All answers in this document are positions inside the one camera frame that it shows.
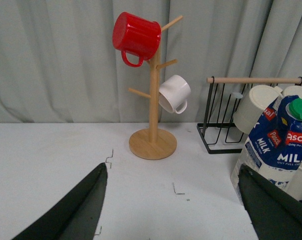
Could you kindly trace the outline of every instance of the green bottle cap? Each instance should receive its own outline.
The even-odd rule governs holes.
[[[289,104],[290,113],[296,119],[302,121],[302,98],[297,98]]]

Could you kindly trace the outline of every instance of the milk label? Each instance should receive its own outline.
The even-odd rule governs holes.
[[[292,179],[302,162],[302,121],[288,112],[298,96],[273,101],[260,116],[246,141],[241,161],[281,189]]]

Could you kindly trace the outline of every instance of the red logo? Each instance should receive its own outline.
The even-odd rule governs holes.
[[[293,132],[293,131],[288,131],[286,135],[286,140],[285,144],[288,145],[289,143],[297,143],[297,144],[302,144],[302,133],[299,132]]]
[[[263,113],[269,121],[271,121],[276,116],[275,110],[271,108],[266,108]]]
[[[277,147],[281,143],[281,138],[277,132],[277,130],[273,130],[267,134],[267,136],[272,140],[275,147]]]

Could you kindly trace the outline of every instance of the round wooden base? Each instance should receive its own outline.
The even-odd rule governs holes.
[[[136,156],[148,160],[160,160],[172,155],[177,146],[176,138],[168,131],[158,129],[157,141],[149,142],[149,129],[139,130],[130,137],[130,150]]]

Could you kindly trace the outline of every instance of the blue label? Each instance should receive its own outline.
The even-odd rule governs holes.
[[[264,163],[275,168],[297,170],[302,161],[302,121],[288,110],[290,102],[298,96],[274,100],[260,116],[249,134],[252,147]],[[248,152],[253,152],[246,144]],[[257,157],[252,157],[257,166]]]

